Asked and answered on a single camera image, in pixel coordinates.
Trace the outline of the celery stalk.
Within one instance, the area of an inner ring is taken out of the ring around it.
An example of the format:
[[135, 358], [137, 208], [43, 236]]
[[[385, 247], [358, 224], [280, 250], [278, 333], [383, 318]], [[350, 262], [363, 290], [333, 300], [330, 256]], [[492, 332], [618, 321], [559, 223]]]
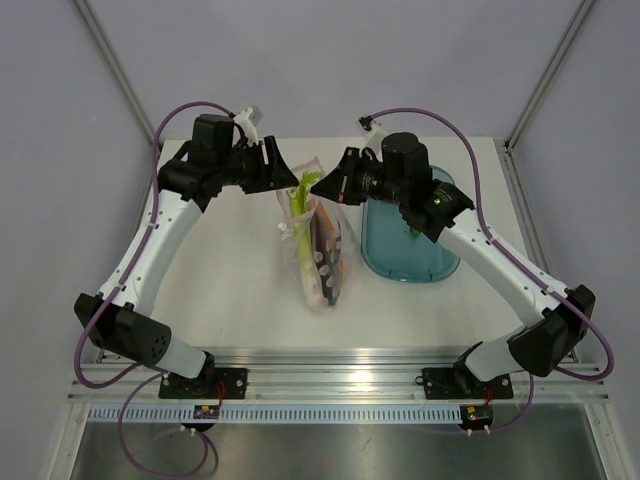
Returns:
[[321, 178], [320, 171], [304, 171], [297, 187], [286, 191], [289, 213], [296, 222], [292, 224], [293, 243], [298, 260], [302, 291], [307, 305], [320, 308], [323, 304], [322, 287], [316, 268], [311, 243], [313, 208], [309, 207], [311, 187]]

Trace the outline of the clear zip top bag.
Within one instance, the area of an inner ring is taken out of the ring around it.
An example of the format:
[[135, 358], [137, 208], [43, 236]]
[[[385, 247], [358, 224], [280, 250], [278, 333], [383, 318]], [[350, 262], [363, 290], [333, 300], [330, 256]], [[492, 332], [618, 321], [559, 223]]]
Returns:
[[333, 310], [361, 262], [360, 243], [341, 206], [311, 193], [325, 177], [319, 159], [293, 173], [299, 185], [276, 192], [284, 264], [310, 309]]

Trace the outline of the orange papaya slice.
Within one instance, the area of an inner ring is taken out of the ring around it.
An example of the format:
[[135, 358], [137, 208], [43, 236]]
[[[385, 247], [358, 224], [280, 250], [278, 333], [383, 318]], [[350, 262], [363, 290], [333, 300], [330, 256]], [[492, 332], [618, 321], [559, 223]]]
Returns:
[[339, 215], [324, 200], [315, 200], [311, 223], [312, 250], [322, 295], [330, 308], [336, 306], [345, 278], [342, 226]]

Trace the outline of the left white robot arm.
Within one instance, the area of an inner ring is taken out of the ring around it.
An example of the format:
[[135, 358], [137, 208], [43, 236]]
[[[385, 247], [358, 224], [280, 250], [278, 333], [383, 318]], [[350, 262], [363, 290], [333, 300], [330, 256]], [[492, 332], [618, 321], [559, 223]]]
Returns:
[[96, 294], [81, 294], [74, 304], [83, 326], [74, 371], [83, 385], [98, 386], [83, 375], [80, 363], [83, 346], [91, 342], [134, 366], [180, 378], [195, 398], [214, 390], [213, 355], [181, 340], [152, 313], [180, 245], [224, 187], [237, 186], [249, 195], [297, 186], [275, 138], [258, 136], [259, 117], [255, 107], [201, 114], [191, 138], [155, 167], [150, 208], [124, 256]]

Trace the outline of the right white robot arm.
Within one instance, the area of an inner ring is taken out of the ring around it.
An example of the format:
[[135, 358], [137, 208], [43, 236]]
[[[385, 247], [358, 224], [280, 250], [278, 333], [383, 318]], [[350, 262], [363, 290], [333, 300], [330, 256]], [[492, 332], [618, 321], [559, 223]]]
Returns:
[[495, 378], [517, 371], [548, 376], [584, 338], [595, 304], [585, 286], [567, 287], [483, 231], [479, 211], [458, 187], [435, 178], [427, 147], [412, 133], [386, 136], [381, 152], [346, 148], [338, 165], [311, 189], [344, 205], [376, 200], [473, 268], [510, 305], [522, 325], [467, 349], [451, 368], [456, 389], [476, 396]]

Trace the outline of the teal plastic tray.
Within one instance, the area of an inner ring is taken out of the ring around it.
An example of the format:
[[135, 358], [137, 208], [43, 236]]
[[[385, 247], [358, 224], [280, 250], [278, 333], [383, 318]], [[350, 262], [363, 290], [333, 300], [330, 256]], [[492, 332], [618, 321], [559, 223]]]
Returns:
[[362, 211], [361, 254], [377, 275], [409, 283], [440, 282], [460, 258], [425, 235], [413, 238], [396, 205], [368, 200]]

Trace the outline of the aluminium mounting rail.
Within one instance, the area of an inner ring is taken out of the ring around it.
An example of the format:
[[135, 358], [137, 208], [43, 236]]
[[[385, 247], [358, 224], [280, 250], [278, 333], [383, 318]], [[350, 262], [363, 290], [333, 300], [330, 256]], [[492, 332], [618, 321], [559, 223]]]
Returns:
[[[428, 404], [415, 378], [426, 367], [451, 365], [451, 348], [251, 349], [210, 348], [216, 366], [248, 370], [246, 404]], [[86, 377], [106, 381], [128, 366], [114, 355], [83, 365]], [[116, 403], [155, 372], [138, 367], [100, 390], [72, 380], [68, 402]], [[535, 380], [534, 404], [607, 404], [604, 381], [583, 382], [554, 372]]]

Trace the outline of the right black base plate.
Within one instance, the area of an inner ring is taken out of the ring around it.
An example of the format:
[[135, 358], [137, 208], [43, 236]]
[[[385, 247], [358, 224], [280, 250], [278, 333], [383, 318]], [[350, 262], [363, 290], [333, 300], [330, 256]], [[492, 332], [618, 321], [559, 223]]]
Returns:
[[490, 381], [477, 380], [473, 375], [454, 367], [427, 367], [415, 377], [427, 400], [510, 400], [514, 398], [508, 374]]

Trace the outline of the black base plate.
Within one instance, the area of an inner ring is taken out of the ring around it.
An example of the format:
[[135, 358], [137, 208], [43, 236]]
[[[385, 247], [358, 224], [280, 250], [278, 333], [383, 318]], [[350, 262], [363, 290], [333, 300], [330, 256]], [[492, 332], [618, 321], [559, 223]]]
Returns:
[[248, 374], [248, 369], [239, 367], [216, 367], [193, 379], [171, 373], [161, 381], [158, 396], [165, 400], [243, 400]]
[[473, 375], [454, 367], [427, 367], [415, 377], [427, 400], [510, 400], [514, 398], [508, 374], [490, 381], [477, 380]]

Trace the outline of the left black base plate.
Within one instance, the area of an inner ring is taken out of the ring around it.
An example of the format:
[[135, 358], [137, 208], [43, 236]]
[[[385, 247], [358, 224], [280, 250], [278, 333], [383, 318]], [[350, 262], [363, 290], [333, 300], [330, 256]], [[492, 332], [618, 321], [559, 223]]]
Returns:
[[239, 367], [216, 367], [193, 379], [171, 373], [161, 381], [158, 396], [165, 400], [243, 400], [248, 374], [248, 369]]

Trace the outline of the left aluminium frame post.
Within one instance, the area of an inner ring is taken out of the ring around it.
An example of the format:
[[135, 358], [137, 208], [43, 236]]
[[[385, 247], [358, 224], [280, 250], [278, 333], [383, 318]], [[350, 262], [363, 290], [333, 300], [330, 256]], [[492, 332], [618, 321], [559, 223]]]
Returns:
[[139, 96], [133, 88], [94, 7], [91, 2], [87, 0], [71, 0], [70, 4], [97, 49], [99, 57], [109, 72], [111, 79], [113, 80], [121, 98], [125, 102], [138, 129], [147, 142], [152, 144], [155, 128]]

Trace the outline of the aluminium frame post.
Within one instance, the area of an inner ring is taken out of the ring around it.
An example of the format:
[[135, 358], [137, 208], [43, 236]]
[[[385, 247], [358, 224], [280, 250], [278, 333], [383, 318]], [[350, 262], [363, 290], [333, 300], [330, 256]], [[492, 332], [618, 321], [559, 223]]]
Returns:
[[564, 64], [570, 57], [573, 47], [599, 4], [600, 1], [597, 0], [578, 2], [522, 111], [504, 141], [507, 153], [513, 154], [515, 152], [518, 143], [541, 108]]
[[133, 88], [94, 7], [91, 2], [87, 0], [71, 0], [70, 4], [97, 49], [99, 57], [109, 72], [111, 79], [113, 80], [121, 98], [125, 102], [138, 129], [147, 142], [152, 144], [155, 128], [139, 96]]

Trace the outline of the right aluminium frame post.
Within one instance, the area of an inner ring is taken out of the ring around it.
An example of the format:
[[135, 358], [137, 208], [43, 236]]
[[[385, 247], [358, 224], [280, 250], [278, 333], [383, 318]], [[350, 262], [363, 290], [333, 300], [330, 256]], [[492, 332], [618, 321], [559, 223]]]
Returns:
[[573, 47], [599, 4], [600, 1], [597, 0], [578, 2], [522, 111], [504, 141], [507, 153], [513, 154], [515, 152], [518, 143], [541, 108], [564, 64], [570, 57]]

